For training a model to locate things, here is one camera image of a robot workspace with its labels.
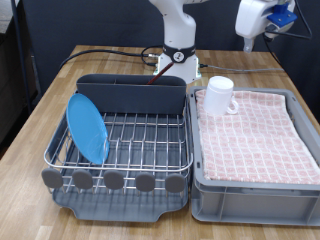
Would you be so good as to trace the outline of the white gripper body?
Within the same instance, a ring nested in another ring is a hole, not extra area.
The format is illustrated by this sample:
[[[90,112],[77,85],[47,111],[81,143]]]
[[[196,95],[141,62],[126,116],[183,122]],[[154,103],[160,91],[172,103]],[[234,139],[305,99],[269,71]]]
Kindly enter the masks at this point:
[[[235,24],[236,33],[247,39],[264,32],[278,0],[241,0]]]

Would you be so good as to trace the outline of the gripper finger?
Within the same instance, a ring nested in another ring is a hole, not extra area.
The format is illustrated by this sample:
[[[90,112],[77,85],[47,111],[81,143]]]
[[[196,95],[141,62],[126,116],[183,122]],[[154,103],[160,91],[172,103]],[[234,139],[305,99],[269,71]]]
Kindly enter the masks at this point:
[[[244,39],[243,51],[246,53],[251,53],[254,47],[254,40],[252,38]]]

